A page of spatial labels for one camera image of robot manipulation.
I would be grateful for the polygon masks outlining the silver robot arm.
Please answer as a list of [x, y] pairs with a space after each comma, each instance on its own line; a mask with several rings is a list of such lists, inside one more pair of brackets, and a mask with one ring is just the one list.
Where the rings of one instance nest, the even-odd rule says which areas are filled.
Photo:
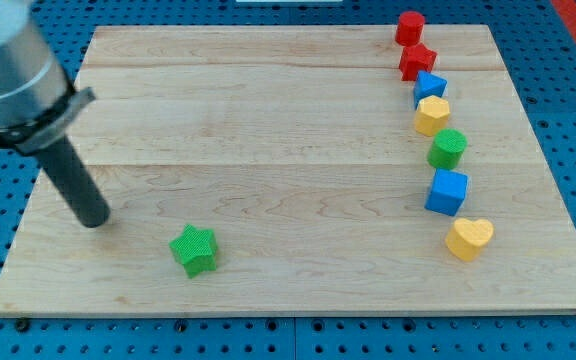
[[0, 129], [26, 124], [72, 93], [30, 5], [0, 0]]

